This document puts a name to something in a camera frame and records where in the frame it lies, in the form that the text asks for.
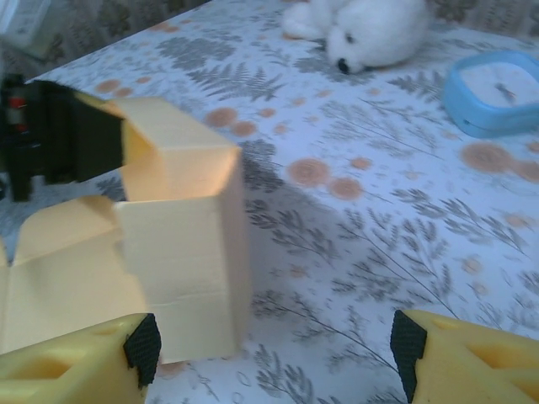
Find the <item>white plush toy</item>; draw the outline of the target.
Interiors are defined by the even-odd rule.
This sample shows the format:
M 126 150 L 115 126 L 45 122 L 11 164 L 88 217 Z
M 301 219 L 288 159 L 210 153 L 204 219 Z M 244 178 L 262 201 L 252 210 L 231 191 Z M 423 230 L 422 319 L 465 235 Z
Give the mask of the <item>white plush toy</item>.
M 285 35 L 324 42 L 343 74 L 392 66 L 413 57 L 430 26 L 429 0 L 305 0 L 282 16 Z

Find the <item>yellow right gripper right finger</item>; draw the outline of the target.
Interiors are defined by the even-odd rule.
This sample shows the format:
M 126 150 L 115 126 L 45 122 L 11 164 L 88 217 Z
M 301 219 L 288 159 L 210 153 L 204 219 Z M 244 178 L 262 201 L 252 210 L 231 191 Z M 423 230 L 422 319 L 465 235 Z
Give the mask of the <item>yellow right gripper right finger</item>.
M 539 341 L 398 310 L 390 348 L 408 404 L 539 404 Z

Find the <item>yellow paper box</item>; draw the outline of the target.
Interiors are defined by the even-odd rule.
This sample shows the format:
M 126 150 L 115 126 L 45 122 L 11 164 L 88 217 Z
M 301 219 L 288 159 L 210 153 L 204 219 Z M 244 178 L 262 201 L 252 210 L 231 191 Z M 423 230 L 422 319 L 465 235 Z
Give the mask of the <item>yellow paper box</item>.
M 242 151 L 161 98 L 96 101 L 121 128 L 126 199 L 38 210 L 0 239 L 0 354 L 152 313 L 165 363 L 230 357 L 251 299 Z

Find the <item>aluminium frame post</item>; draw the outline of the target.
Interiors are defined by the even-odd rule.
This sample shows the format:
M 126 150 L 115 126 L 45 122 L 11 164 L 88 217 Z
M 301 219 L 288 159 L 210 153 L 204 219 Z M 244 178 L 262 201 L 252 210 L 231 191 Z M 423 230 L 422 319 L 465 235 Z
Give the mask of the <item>aluminium frame post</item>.
M 0 40 L 36 59 L 44 59 L 55 35 L 52 0 L 0 0 Z

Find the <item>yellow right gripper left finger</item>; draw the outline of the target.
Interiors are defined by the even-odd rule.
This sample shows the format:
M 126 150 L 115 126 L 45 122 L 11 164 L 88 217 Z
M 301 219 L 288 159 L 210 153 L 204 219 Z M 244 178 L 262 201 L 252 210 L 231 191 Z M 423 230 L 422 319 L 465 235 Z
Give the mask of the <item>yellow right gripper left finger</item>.
M 162 347 L 136 313 L 0 354 L 0 404 L 145 404 Z

